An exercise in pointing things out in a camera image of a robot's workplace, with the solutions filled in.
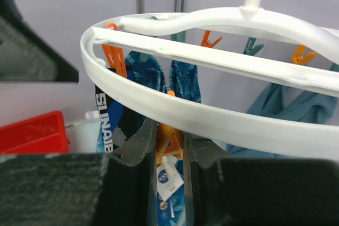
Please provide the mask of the yellow-orange clothes peg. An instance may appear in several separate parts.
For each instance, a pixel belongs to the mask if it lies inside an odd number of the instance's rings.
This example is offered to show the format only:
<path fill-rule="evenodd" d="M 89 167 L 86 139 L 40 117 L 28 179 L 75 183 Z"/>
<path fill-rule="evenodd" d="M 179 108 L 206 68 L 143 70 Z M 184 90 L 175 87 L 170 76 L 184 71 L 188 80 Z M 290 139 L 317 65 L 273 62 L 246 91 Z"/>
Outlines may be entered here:
<path fill-rule="evenodd" d="M 159 123 L 156 132 L 156 164 L 167 155 L 176 155 L 183 160 L 184 133 L 167 124 Z"/>

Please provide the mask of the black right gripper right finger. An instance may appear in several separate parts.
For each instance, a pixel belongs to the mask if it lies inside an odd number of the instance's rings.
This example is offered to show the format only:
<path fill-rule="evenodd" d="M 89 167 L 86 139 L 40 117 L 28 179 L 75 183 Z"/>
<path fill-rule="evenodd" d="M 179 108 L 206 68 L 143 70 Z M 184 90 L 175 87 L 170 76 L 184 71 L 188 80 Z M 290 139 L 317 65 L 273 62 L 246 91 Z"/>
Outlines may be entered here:
<path fill-rule="evenodd" d="M 184 136 L 187 225 L 338 225 L 338 163 L 229 155 Z"/>

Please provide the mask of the orange clothes peg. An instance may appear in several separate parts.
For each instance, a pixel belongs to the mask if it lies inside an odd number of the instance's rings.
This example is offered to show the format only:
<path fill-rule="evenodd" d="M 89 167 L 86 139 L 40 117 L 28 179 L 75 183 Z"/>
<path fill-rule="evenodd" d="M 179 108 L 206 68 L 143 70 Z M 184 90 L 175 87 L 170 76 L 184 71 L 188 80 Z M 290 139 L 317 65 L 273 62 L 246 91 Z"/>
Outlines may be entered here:
<path fill-rule="evenodd" d="M 127 70 L 122 48 L 103 44 L 102 49 L 109 66 L 114 68 L 118 75 L 127 78 Z"/>

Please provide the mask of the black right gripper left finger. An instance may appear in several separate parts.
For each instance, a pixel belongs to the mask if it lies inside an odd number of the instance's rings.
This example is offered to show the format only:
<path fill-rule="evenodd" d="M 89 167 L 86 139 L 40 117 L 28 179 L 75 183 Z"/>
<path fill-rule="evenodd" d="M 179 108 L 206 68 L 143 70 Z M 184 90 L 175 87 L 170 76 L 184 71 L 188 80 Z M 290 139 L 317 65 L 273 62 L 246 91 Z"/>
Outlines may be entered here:
<path fill-rule="evenodd" d="M 111 153 L 1 157 L 1 225 L 156 225 L 157 125 Z"/>

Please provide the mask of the white round clip hanger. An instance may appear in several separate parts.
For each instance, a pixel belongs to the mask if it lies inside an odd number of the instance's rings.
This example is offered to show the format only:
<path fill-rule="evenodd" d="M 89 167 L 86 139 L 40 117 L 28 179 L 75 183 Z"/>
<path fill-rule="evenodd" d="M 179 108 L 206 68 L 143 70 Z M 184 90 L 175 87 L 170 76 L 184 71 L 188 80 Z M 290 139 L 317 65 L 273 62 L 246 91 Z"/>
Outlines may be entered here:
<path fill-rule="evenodd" d="M 85 70 L 119 103 L 186 132 L 249 149 L 338 160 L 338 115 L 329 124 L 247 114 L 268 83 L 338 97 L 338 0 L 202 0 L 189 13 L 131 14 L 82 35 Z M 203 104 L 157 92 L 108 71 L 94 46 L 108 44 L 198 65 Z"/>

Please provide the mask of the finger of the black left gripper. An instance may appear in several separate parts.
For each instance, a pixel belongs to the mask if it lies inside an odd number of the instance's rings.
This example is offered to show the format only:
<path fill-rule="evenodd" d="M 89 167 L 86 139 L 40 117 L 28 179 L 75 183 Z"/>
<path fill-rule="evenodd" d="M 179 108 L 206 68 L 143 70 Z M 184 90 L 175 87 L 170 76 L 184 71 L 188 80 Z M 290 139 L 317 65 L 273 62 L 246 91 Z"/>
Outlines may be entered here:
<path fill-rule="evenodd" d="M 1 82 L 79 82 L 78 70 L 28 27 L 14 0 L 1 0 Z"/>

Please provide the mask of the black blue sunrise sock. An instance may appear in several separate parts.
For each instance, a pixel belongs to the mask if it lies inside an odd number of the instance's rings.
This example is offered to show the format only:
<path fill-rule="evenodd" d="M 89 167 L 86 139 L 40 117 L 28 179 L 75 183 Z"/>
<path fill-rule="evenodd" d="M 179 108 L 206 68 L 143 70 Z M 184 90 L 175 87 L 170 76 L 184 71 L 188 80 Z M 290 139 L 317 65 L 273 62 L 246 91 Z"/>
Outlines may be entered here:
<path fill-rule="evenodd" d="M 145 117 L 114 100 L 98 86 L 95 100 L 100 120 L 96 151 L 112 152 L 140 130 Z"/>

